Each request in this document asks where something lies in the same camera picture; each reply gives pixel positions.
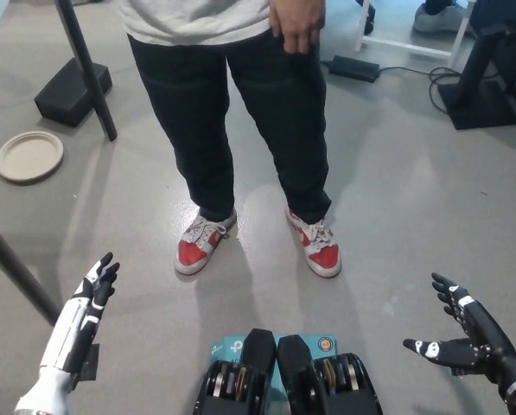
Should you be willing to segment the person left hand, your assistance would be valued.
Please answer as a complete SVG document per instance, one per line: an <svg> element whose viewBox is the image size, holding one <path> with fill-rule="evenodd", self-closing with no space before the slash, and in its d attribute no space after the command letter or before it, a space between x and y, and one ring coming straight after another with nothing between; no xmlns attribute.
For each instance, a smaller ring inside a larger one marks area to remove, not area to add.
<svg viewBox="0 0 516 415"><path fill-rule="evenodd" d="M273 35L283 37L289 54L307 54L318 44L325 24L324 0L270 1L270 26Z"/></svg>

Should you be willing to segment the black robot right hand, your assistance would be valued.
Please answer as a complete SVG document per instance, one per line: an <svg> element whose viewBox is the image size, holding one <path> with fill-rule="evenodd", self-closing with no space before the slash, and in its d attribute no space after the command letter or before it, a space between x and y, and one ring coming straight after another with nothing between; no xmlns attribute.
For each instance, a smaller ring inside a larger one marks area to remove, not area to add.
<svg viewBox="0 0 516 415"><path fill-rule="evenodd" d="M449 341L405 339L404 347L427 361L454 369L457 374L483 374L506 390L516 381L514 345L466 288L435 272L431 277L432 287L444 303L444 312L454 318L466 336Z"/></svg>

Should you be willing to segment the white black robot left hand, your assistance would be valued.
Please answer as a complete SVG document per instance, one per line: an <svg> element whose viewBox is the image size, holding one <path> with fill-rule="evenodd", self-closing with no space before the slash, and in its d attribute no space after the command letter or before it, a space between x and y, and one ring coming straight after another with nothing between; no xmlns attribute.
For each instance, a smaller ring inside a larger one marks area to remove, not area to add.
<svg viewBox="0 0 516 415"><path fill-rule="evenodd" d="M98 331L105 306L115 289L120 264L108 252L82 278L54 325L40 367L71 375L81 371Z"/></svg>

